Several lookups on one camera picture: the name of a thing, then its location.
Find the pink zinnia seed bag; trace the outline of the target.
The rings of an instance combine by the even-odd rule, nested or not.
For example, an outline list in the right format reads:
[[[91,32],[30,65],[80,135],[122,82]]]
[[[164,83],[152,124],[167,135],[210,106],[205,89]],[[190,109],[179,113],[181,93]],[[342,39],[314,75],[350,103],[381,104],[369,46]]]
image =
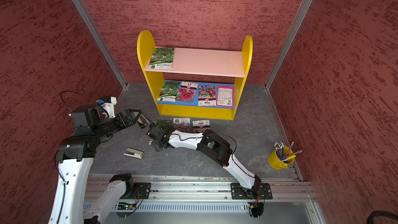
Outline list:
[[[195,120],[192,122],[192,130],[194,133],[202,133],[210,129],[209,120]]]

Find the large green gourd seed bag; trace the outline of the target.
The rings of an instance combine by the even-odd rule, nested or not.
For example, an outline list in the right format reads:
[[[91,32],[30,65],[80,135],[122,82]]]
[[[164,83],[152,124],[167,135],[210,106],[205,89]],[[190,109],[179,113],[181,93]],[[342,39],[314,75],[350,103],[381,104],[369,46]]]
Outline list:
[[[173,132],[173,125],[170,120],[156,120],[153,124],[157,127],[161,128],[162,130]]]

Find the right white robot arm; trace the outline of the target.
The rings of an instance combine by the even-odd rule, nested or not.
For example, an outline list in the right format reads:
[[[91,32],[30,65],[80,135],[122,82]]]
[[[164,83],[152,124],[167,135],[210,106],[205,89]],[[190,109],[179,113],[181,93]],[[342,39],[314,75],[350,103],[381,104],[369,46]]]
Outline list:
[[[187,148],[201,152],[207,158],[228,171],[238,182],[250,199],[260,195],[262,181],[259,176],[249,171],[235,156],[235,151],[223,137],[212,130],[203,133],[186,133],[178,130],[162,130],[154,124],[149,126],[147,135],[156,151],[173,147]]]

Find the purple flower seed bag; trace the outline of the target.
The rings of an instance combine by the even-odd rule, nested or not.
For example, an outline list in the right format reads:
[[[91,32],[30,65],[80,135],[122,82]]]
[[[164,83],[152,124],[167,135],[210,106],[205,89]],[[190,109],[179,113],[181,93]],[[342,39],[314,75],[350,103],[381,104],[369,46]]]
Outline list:
[[[180,132],[189,133],[191,129],[191,121],[190,118],[174,118],[173,119],[173,128],[174,130]]]

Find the pink back-side seed bag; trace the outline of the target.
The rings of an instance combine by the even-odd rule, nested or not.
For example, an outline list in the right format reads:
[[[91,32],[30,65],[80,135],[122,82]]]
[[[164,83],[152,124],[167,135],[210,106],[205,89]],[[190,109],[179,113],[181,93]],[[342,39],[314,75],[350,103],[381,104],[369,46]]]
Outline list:
[[[221,107],[234,107],[234,88],[228,86],[217,87],[217,106]]]

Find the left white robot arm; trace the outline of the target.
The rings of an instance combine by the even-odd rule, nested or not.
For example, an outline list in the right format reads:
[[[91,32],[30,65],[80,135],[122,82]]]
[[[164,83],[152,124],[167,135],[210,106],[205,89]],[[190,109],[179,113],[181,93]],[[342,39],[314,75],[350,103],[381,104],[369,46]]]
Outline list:
[[[127,109],[111,117],[100,105],[86,105],[71,112],[73,134],[64,139],[55,155],[57,191],[51,224],[101,224],[124,196],[139,196],[132,175],[115,175],[94,205],[83,211],[86,186],[96,149],[128,127],[144,126],[140,110]]]

